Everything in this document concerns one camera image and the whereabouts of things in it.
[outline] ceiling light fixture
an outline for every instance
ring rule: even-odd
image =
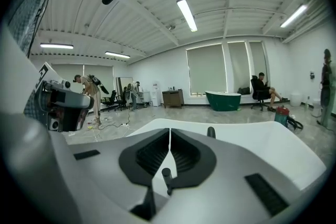
[[[122,58],[131,58],[131,56],[125,55],[125,54],[117,54],[115,52],[105,52],[106,55],[110,55],[110,56],[116,56],[116,57],[122,57]]]
[[[302,5],[299,7],[282,25],[281,28],[285,28],[288,26],[292,21],[294,21],[297,17],[299,17],[305,10],[307,9],[306,5]]]
[[[48,48],[48,49],[73,49],[73,45],[63,45],[63,44],[47,44],[42,43],[40,44],[41,48]]]
[[[187,0],[178,0],[176,1],[178,7],[180,8],[185,20],[187,21],[191,32],[197,31],[197,26],[194,20],[194,16],[192,15],[190,8],[188,6]]]

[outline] black chair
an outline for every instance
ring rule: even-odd
[[[108,111],[110,111],[110,108],[113,105],[116,105],[116,101],[115,101],[116,95],[117,95],[117,92],[113,90],[112,94],[111,94],[111,97],[104,97],[103,98],[103,99],[105,99],[105,101],[103,101],[102,103],[107,105]]]
[[[120,109],[120,111],[122,111],[122,108],[126,107],[126,91],[123,91],[121,94],[121,100],[116,100],[115,101],[116,104],[118,104],[118,107],[114,109],[114,111],[116,111],[117,109]]]
[[[254,100],[257,100],[258,102],[253,104],[251,106],[251,109],[253,109],[255,106],[259,106],[261,107],[261,111],[263,111],[263,107],[268,107],[267,105],[264,104],[264,100],[267,100],[268,98],[265,97],[265,95],[263,95],[263,90],[255,90],[255,82],[258,80],[257,76],[252,76],[252,79],[251,79],[251,84],[252,84],[252,87],[253,87],[253,95],[252,95],[252,98]]]

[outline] window shade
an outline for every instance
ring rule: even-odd
[[[253,57],[253,64],[254,64],[254,72],[256,76],[259,75],[260,72],[265,74],[264,81],[266,82],[267,79],[267,67],[266,67],[266,59],[265,59],[265,52],[260,41],[250,41],[251,52]]]
[[[52,68],[65,80],[71,83],[70,90],[82,92],[83,85],[73,82],[75,75],[83,75],[83,65],[52,65]]]
[[[222,45],[187,50],[191,94],[226,91]]]
[[[112,91],[114,90],[113,84],[113,67],[104,67],[104,66],[84,66],[84,74],[87,75],[94,75],[97,77],[104,87],[108,90],[109,94],[103,93],[100,89],[101,97],[110,97]]]
[[[229,43],[229,51],[234,76],[234,91],[250,87],[250,70],[245,42]]]

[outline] gray tile floor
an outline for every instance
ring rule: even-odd
[[[311,116],[311,110],[305,111],[303,106],[293,108],[286,104],[290,113],[295,115],[296,120],[304,125],[303,130],[296,130],[297,135],[305,142],[325,163],[330,167],[335,161],[336,136],[316,123],[316,118]],[[68,144],[81,144],[112,140],[130,135],[154,119],[164,118],[180,121],[205,122],[205,123],[251,123],[273,121],[275,114],[264,109],[261,112],[258,108],[250,109],[250,106],[241,106],[240,111],[216,112],[206,106],[186,106],[179,108],[148,107],[138,111],[116,111],[102,112],[102,127],[109,124],[120,125],[127,123],[130,116],[129,126],[107,126],[104,130],[88,129],[88,122],[93,121],[93,115],[89,115],[82,130],[77,132],[64,133]],[[329,129],[336,130],[336,120],[330,121]]]

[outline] white ceiling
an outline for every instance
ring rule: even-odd
[[[287,38],[298,24],[302,27],[309,22],[307,14],[327,6],[321,0],[187,0],[198,27],[197,32],[191,32],[176,1],[114,0],[106,6],[101,0],[49,0],[31,54],[69,54],[68,50],[40,48],[41,42],[51,41],[73,44],[70,54],[78,57],[113,59],[104,53],[123,52],[131,56],[131,63],[177,46],[219,37]],[[290,27],[280,28],[289,15],[309,1],[311,8],[306,15]],[[171,25],[176,26],[174,30],[168,30]]]

